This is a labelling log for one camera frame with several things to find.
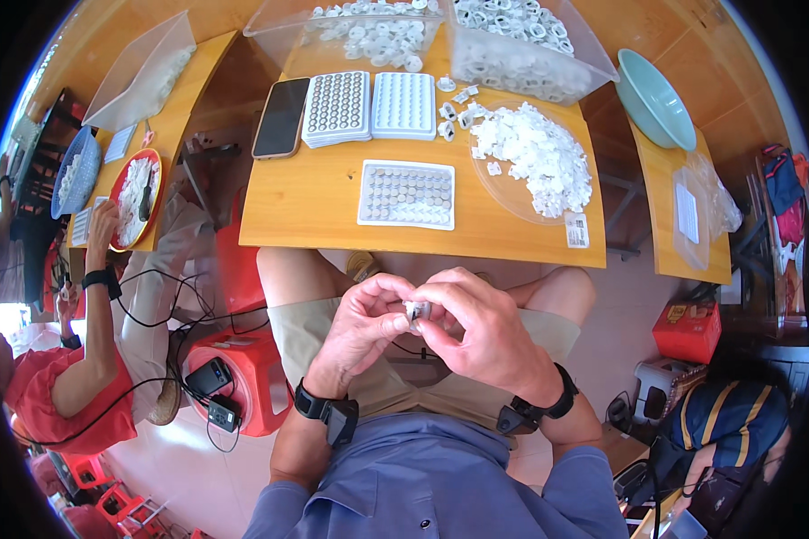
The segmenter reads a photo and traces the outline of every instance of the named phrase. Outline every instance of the pink scissors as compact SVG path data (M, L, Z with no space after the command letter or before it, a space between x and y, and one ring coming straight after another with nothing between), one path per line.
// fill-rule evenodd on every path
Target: pink scissors
M146 129L144 133L144 140L140 142L140 149L144 149L147 146L150 146L152 143L152 139L156 136L155 131L150 128L150 121L144 120L144 128Z

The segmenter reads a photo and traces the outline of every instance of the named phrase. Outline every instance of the person in striped shirt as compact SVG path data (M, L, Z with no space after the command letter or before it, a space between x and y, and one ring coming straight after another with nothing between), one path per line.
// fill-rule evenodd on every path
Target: person in striped shirt
M662 421L650 463L663 494L682 486L673 507L679 514L715 468L752 466L766 454L769 483L790 438L787 400L779 389L755 381L709 380L689 390ZM652 496L649 481L644 487L637 499Z

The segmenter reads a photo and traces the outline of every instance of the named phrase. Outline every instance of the light green bowl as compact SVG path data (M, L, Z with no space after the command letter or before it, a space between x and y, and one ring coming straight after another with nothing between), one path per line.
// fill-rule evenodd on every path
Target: light green bowl
M620 82L615 86L632 121L659 146L692 152L697 143L695 127L669 81L635 51L620 49L618 60Z

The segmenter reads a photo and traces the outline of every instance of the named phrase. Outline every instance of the khaki shorts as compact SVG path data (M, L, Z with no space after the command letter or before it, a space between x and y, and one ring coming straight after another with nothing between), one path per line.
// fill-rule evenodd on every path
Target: khaki shorts
M334 297L268 309L272 335L292 387L297 387L324 344L341 301ZM518 315L530 338L558 363L566 360L582 332L571 320L553 313L519 309ZM497 426L500 409L512 402L511 393L454 372L431 387L417 388L402 380L384 355L354 378L347 394L360 404L363 417L419 407L491 430Z

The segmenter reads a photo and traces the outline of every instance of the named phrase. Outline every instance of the red cardboard box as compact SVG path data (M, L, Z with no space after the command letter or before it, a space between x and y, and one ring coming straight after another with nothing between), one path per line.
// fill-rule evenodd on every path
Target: red cardboard box
M669 301L653 326L661 355L695 363L710 363L720 335L720 308L715 301Z

